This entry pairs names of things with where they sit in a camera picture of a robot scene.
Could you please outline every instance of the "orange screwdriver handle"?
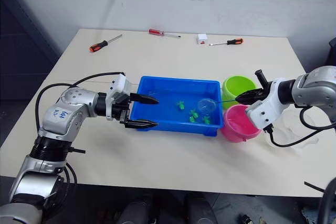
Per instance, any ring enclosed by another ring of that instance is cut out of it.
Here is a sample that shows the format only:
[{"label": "orange screwdriver handle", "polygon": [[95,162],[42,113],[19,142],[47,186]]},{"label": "orange screwdriver handle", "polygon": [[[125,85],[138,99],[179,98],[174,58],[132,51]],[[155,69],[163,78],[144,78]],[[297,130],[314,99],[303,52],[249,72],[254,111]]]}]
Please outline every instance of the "orange screwdriver handle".
[{"label": "orange screwdriver handle", "polygon": [[243,42],[244,42],[243,38],[237,38],[237,39],[233,39],[233,40],[228,40],[227,44],[228,45],[236,45],[236,44],[241,44]]},{"label": "orange screwdriver handle", "polygon": [[91,52],[97,52],[101,48],[107,46],[107,44],[108,44],[107,41],[103,40],[103,42],[101,42],[101,43],[92,45],[89,49],[90,49]]}]

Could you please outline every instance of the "white wall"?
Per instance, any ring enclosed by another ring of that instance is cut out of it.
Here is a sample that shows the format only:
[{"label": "white wall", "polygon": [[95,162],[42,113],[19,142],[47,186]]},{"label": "white wall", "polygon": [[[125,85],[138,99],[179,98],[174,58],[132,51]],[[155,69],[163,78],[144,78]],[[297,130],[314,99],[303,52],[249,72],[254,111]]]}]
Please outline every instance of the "white wall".
[{"label": "white wall", "polygon": [[79,28],[284,36],[309,71],[323,64],[336,36],[336,0],[21,1],[60,52]]}]

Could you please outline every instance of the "blue plastic tray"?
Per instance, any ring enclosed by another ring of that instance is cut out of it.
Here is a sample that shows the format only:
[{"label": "blue plastic tray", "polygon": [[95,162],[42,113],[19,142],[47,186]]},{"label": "blue plastic tray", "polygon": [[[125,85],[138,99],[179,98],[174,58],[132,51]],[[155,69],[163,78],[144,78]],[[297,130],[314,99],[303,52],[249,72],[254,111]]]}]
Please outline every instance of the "blue plastic tray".
[{"label": "blue plastic tray", "polygon": [[[149,105],[135,102],[130,118],[149,119],[159,125],[141,129],[141,131],[178,131],[216,136],[217,129],[223,127],[222,106],[217,104],[214,112],[209,114],[211,124],[202,121],[202,114],[195,123],[189,121],[189,111],[196,109],[202,98],[221,101],[221,86],[218,81],[188,80],[162,77],[143,76],[140,80],[138,93],[147,94],[159,100],[159,104]],[[176,105],[184,101],[184,110]]]}]

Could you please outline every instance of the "small white box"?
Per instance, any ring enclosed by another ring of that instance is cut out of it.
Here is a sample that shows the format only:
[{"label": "small white box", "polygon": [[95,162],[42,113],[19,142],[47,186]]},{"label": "small white box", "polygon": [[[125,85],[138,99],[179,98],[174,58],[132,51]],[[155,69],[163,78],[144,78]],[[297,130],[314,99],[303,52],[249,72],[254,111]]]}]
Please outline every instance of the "small white box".
[{"label": "small white box", "polygon": [[206,34],[198,34],[197,35],[197,43],[198,44],[205,44],[207,40],[208,40],[208,37],[206,36]]}]

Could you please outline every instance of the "gray floor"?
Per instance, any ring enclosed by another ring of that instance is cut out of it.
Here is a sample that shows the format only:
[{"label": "gray floor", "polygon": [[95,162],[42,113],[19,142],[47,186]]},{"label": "gray floor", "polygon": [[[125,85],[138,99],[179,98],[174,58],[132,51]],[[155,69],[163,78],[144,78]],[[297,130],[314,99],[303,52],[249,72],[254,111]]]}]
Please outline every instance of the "gray floor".
[{"label": "gray floor", "polygon": [[[0,124],[1,144],[23,112],[28,101],[1,101]],[[7,202],[13,178],[0,178],[0,205]],[[47,223],[114,223],[113,216],[122,211],[135,197],[151,193],[165,211],[160,223],[179,223],[171,221],[171,216],[184,211],[184,197],[189,192],[177,190],[153,190],[141,188],[122,188],[106,186],[79,185],[74,198],[67,201],[67,207]],[[254,223],[265,220],[268,224],[304,224],[300,213],[302,204],[311,201],[316,207],[318,199],[246,196],[233,194],[204,193],[214,209],[219,223],[238,223],[238,216],[247,214]]]}]

